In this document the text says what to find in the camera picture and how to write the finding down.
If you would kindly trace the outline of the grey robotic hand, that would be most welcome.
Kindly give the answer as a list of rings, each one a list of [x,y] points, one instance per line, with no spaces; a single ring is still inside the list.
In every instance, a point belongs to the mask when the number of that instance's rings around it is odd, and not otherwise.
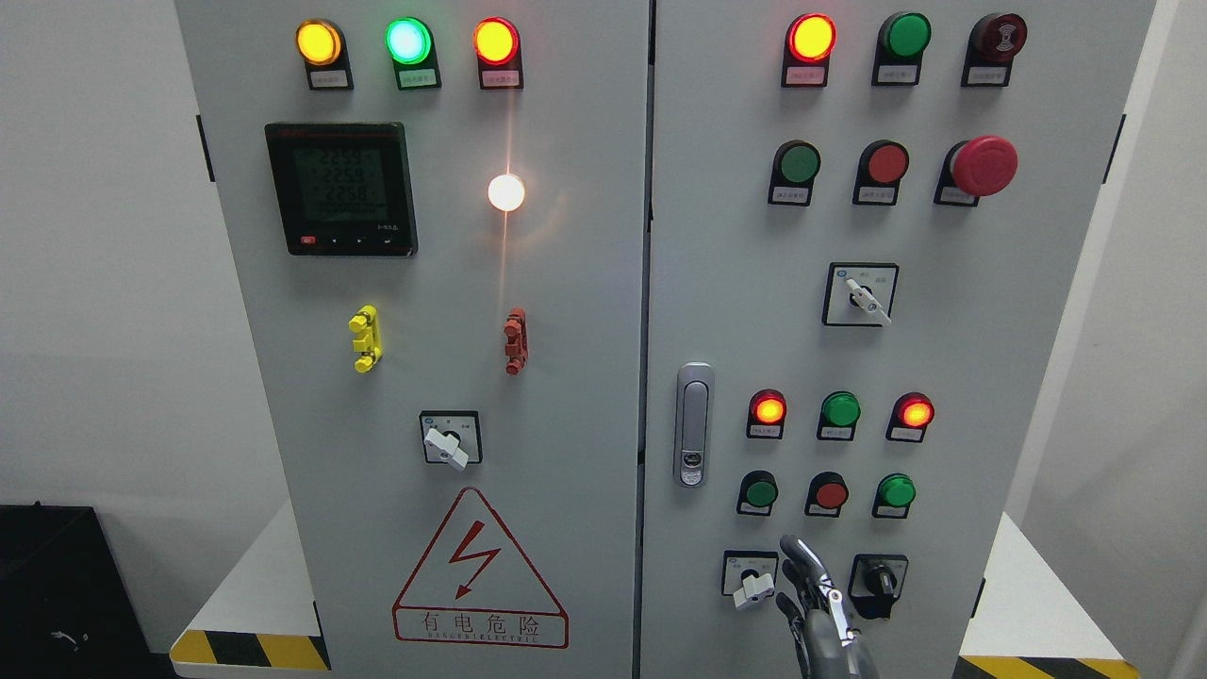
[[[879,678],[870,648],[849,624],[842,592],[823,560],[797,535],[781,535],[779,548],[785,554],[782,574],[797,601],[780,592],[775,603],[787,619],[801,678]]]

